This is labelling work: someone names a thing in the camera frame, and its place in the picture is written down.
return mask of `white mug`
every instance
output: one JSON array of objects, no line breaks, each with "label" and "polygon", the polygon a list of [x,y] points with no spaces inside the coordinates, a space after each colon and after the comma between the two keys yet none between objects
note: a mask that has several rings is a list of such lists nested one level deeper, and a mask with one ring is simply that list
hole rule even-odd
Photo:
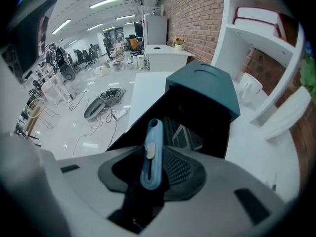
[{"label": "white mug", "polygon": [[252,75],[244,73],[239,83],[239,101],[242,104],[251,102],[262,89],[262,84]]}]

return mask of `glossy floor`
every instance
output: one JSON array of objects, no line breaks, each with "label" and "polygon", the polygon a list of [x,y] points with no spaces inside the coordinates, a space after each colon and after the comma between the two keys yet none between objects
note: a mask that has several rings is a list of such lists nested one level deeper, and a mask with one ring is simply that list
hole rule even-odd
[{"label": "glossy floor", "polygon": [[[92,72],[92,70],[97,66],[102,66],[104,61],[104,56],[98,58],[97,63],[92,68],[78,73],[73,82],[66,84],[66,86],[78,88],[80,91],[74,99],[74,106],[76,106],[83,96],[74,110],[70,111],[69,107],[71,103],[64,101],[58,105],[55,105],[53,102],[45,103],[45,106],[59,115],[50,117],[47,113],[43,112],[41,114],[42,119],[51,124],[53,128],[48,129],[38,120],[31,135],[38,137],[39,140],[36,143],[40,144],[42,149],[53,152],[56,159],[82,157],[104,152],[114,134],[116,121],[112,119],[109,123],[106,123],[105,119],[109,114],[107,112],[101,114],[102,118],[92,120],[91,124],[89,124],[83,117],[85,107],[88,105],[88,102],[91,103],[99,94],[110,87],[120,87],[126,89],[126,93],[122,98],[122,102],[113,106],[113,110],[128,110],[131,104],[136,73],[146,73],[146,71],[138,69],[129,70],[118,65],[115,68],[110,68],[109,74],[100,77]],[[46,111],[51,115],[54,114],[49,110]],[[127,114],[118,120],[112,142],[127,130],[128,116],[129,112],[127,111]]]}]

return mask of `refrigerator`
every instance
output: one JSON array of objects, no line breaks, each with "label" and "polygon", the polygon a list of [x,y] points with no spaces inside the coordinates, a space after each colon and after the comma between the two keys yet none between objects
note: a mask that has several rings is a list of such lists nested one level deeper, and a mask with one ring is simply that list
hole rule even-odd
[{"label": "refrigerator", "polygon": [[144,16],[144,46],[167,44],[167,17]]}]

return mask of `green plant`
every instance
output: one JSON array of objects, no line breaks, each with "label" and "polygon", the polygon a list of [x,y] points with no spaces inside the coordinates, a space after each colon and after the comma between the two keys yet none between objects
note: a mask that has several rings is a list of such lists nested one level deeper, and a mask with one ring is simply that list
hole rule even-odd
[{"label": "green plant", "polygon": [[301,84],[310,93],[311,98],[316,105],[316,66],[315,60],[312,57],[305,57],[302,61],[302,68],[300,70]]}]

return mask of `light blue handle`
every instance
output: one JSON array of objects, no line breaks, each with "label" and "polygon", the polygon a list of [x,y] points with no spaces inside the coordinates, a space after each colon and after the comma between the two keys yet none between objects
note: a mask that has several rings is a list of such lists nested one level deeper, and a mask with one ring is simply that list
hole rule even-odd
[{"label": "light blue handle", "polygon": [[144,164],[140,176],[142,186],[147,190],[157,189],[162,182],[163,124],[152,119],[145,139]]}]

